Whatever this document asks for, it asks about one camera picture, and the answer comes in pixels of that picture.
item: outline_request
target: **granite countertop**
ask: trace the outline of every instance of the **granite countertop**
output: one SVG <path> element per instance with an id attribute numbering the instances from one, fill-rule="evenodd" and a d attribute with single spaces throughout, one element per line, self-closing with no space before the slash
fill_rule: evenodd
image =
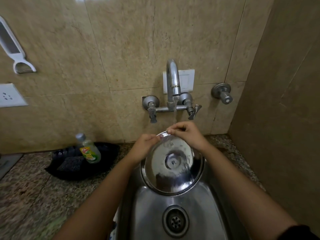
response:
<path id="1" fill-rule="evenodd" d="M 264 190 L 229 136 L 206 138 Z M 115 164 L 132 146 L 120 144 Z M 0 181 L 0 239 L 51 239 L 107 175 L 104 172 L 83 181 L 63 181 L 44 170 L 50 161 L 50 152 L 24 154 Z"/>

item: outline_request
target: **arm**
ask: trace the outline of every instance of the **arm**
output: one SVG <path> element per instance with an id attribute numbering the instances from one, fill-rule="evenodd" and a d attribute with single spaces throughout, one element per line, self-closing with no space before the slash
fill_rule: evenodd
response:
<path id="1" fill-rule="evenodd" d="M 193 122 L 179 122 L 167 130 L 204 155 L 253 239 L 277 239 L 289 227 L 297 225 L 278 203 L 211 145 Z"/>
<path id="2" fill-rule="evenodd" d="M 141 135 L 126 157 L 118 162 L 53 239 L 106 239 L 132 170 L 159 140 L 156 135 Z"/>

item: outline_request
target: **black sleeve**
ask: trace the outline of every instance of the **black sleeve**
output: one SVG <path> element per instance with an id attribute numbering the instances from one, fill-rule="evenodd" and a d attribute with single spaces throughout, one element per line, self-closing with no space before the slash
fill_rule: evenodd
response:
<path id="1" fill-rule="evenodd" d="M 289 227 L 283 234 L 278 237 L 278 240 L 305 239 L 305 240 L 320 240 L 310 231 L 310 227 L 305 225 Z"/>

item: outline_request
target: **sink basin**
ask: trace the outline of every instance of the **sink basin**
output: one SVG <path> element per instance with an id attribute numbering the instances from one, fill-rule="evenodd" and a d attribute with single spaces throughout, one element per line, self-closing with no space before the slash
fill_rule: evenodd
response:
<path id="1" fill-rule="evenodd" d="M 250 239 L 207 162 L 189 191 L 162 196 L 134 169 L 118 210 L 117 239 Z"/>

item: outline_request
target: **sink drain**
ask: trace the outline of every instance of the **sink drain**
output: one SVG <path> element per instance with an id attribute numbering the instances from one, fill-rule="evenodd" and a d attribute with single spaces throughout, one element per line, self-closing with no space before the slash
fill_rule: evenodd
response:
<path id="1" fill-rule="evenodd" d="M 164 211 L 162 225 L 169 236 L 181 238 L 188 230 L 189 217 L 182 207 L 172 205 Z"/>

